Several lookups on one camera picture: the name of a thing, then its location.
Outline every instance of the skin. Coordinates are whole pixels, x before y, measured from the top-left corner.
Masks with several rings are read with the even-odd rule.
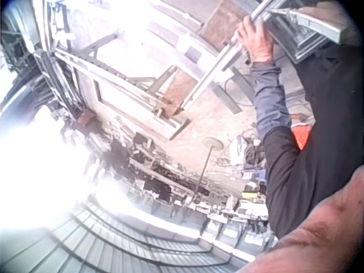
[[[246,17],[235,34],[253,61],[273,59],[273,46],[262,21],[254,27]],[[363,244],[363,199],[361,166],[343,189],[320,202],[296,230],[239,272],[345,272]]]

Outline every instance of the metal pole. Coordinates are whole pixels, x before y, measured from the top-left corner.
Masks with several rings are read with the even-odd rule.
[[[192,200],[197,195],[197,191],[200,188],[200,184],[201,184],[202,178],[204,177],[204,173],[205,173],[205,170],[206,170],[206,167],[207,167],[207,163],[209,162],[209,159],[210,159],[211,152],[212,152],[213,148],[214,148],[214,146],[210,147],[209,154],[208,154],[208,156],[206,158],[205,165],[204,165],[204,168],[202,169],[201,176],[200,176],[200,179],[198,180],[198,183],[197,183],[197,186],[196,186],[196,189],[195,189],[195,193],[193,194]]]
[[[286,0],[264,0],[250,15],[251,20],[255,21],[258,16],[266,11],[269,7],[273,9],[275,7],[280,7]],[[270,13],[265,13],[263,15],[263,20],[266,21],[271,16]],[[196,98],[210,85],[210,83],[215,79],[215,77],[226,67],[227,63],[234,58],[236,54],[241,53],[243,49],[242,44],[237,40],[234,35],[229,43],[216,57],[216,62],[210,70],[206,71],[203,77],[199,80],[193,90],[188,94],[187,98],[184,100],[181,108],[188,109],[191,104],[196,100]]]

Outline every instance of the wooden plank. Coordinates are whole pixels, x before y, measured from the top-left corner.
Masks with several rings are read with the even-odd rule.
[[[178,68],[163,96],[169,101],[169,104],[163,108],[163,115],[171,118],[173,115],[178,114],[182,102],[196,84],[197,81],[193,77]]]
[[[199,34],[220,52],[224,42],[233,37],[236,25],[247,15],[233,0],[224,0]]]

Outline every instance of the hand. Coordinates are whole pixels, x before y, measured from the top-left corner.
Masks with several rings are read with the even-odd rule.
[[[235,35],[248,50],[254,62],[264,63],[273,60],[273,44],[262,20],[258,20],[255,28],[250,16],[244,17],[243,22],[238,24]]]

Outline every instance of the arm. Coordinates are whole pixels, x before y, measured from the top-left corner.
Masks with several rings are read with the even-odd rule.
[[[268,194],[288,180],[300,153],[291,131],[292,121],[284,88],[279,83],[280,73],[281,69],[273,61],[254,63],[251,68],[257,91],[257,131],[267,158]]]
[[[284,88],[279,83],[281,69],[273,61],[273,45],[263,22],[258,22],[255,28],[246,17],[235,34],[254,61],[251,74],[256,83],[257,131],[266,153],[267,191],[271,195],[288,180],[299,149],[291,131]]]

